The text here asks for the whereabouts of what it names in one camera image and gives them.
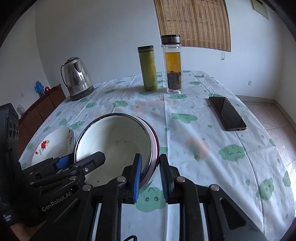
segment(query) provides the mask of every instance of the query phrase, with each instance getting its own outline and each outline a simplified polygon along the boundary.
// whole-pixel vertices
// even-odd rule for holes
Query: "kettle base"
[[[80,100],[86,96],[88,96],[89,94],[91,94],[92,92],[94,91],[94,87],[91,87],[89,89],[86,89],[82,92],[80,92],[79,94],[76,94],[76,95],[71,95],[70,98],[72,101],[77,101],[77,100]]]

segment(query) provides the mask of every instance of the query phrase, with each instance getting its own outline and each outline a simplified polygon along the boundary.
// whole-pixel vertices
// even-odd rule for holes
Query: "white bowl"
[[[69,155],[75,148],[75,134],[69,127],[61,127],[48,134],[38,145],[32,158],[35,165],[47,158]]]
[[[85,176],[85,182],[94,187],[107,184],[122,174],[126,166],[133,164],[136,153],[142,155],[140,188],[153,176],[158,160],[155,136],[148,125],[138,118],[123,113],[112,113],[92,121],[81,133],[75,148],[75,161],[101,151],[105,163]]]

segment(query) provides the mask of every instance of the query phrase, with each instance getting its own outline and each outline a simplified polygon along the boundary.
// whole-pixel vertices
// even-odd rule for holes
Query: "wooden cabinet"
[[[65,99],[66,96],[61,85],[55,86],[22,115],[19,119],[19,140],[17,143],[19,157],[42,123]]]

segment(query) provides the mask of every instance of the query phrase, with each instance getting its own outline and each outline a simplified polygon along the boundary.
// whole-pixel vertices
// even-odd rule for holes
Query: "tablecloth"
[[[161,153],[182,176],[195,184],[218,184],[264,233],[280,240],[295,217],[291,181],[268,133],[251,111],[226,87],[205,72],[183,71],[184,92],[166,92],[165,73],[159,88],[145,91],[141,75],[95,85],[89,96],[67,98],[46,119],[23,152],[22,168],[31,165],[38,144],[52,131],[69,126],[76,140],[95,118],[124,112],[146,120],[156,131]],[[225,96],[247,130],[225,131],[209,96]],[[179,207],[163,198],[159,169],[135,205],[123,205],[122,240],[178,240]]]

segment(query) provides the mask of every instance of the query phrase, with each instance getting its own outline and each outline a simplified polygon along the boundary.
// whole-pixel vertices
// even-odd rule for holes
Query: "bamboo blind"
[[[154,0],[161,35],[180,34],[182,46],[230,48],[224,0]]]

